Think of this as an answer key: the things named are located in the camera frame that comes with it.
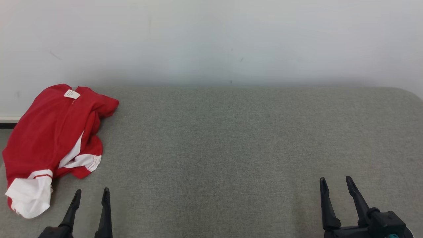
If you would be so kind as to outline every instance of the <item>garment label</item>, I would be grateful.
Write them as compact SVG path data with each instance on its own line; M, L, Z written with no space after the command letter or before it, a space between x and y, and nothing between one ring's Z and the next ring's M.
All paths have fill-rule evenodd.
M63 95L64 97L70 97L70 98L73 98L73 99L77 99L77 98L79 98L79 96L81 96L79 93L77 93L77 92L75 92L75 91L73 91L73 90L68 90L66 93L65 93L65 95Z

